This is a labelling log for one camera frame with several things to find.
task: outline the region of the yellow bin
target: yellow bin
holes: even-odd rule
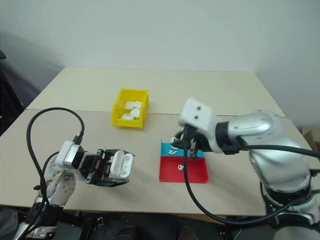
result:
[[[140,109],[140,118],[134,120],[121,119],[123,114],[130,114],[130,111],[125,110],[127,101],[140,101],[142,106]],[[148,90],[121,88],[118,97],[112,107],[112,125],[130,128],[142,128],[146,120],[147,107],[149,105]]]

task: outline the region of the white tabletop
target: white tabletop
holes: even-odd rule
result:
[[[143,129],[111,125],[111,109],[120,88],[149,90],[150,106]],[[280,116],[285,132],[308,145],[263,87],[254,72],[195,72],[66,67],[0,137],[0,204],[31,206],[39,176],[26,146],[26,129],[37,109],[77,110],[85,123],[85,150],[124,149],[136,155],[131,181],[108,188],[77,182],[66,209],[199,214],[184,183],[159,182],[160,143],[181,129],[179,113],[188,97],[207,103],[224,120],[257,109]],[[48,112],[34,123],[32,145],[40,165],[64,141],[72,140],[79,123],[67,112]],[[207,184],[192,184],[199,201],[215,214],[262,215],[259,179],[247,152],[206,153]],[[306,158],[310,166],[319,163]],[[320,179],[313,180],[320,187]]]

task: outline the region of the red tray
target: red tray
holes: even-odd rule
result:
[[[161,156],[160,158],[160,182],[184,183],[184,171],[178,170],[178,165],[184,165],[183,156]],[[188,179],[190,183],[205,184],[208,182],[208,170],[206,159],[188,157]]]

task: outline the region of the white wall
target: white wall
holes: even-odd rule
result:
[[[256,71],[320,129],[319,0],[0,0],[0,48],[21,95],[67,65]]]

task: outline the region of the floor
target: floor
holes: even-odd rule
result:
[[[106,222],[104,226],[95,230],[91,240],[110,240],[125,226],[137,226],[146,229],[147,240],[176,240],[177,233],[183,226],[188,226],[198,236],[199,240],[222,240],[218,225],[171,214],[130,214],[120,217],[119,220]],[[269,226],[260,226],[234,232],[236,240],[272,240],[275,231]],[[78,240],[81,234],[80,227],[60,222],[54,240]],[[0,237],[0,240],[12,240],[15,233]]]

